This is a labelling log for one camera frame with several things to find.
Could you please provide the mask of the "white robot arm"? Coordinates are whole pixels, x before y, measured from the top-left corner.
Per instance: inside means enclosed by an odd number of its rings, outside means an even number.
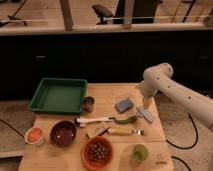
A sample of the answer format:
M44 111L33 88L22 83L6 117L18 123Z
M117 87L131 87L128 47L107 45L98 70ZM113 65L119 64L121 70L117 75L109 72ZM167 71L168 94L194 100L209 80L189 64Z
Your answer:
M143 99L152 98L158 91L182 105L206 128L213 132L213 99L193 91L171 79L174 70L169 63L149 67L143 72L138 89Z

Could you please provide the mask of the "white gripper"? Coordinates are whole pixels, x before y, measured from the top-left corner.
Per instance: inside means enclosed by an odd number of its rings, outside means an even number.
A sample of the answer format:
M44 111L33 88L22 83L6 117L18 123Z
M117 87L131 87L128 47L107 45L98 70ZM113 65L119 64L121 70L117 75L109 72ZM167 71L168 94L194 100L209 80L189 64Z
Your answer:
M141 95L144 97L142 99L143 101L143 108L148 109L152 103L151 97L153 97L157 93L157 89L152 87L149 83L142 81L138 86L137 86L139 92Z

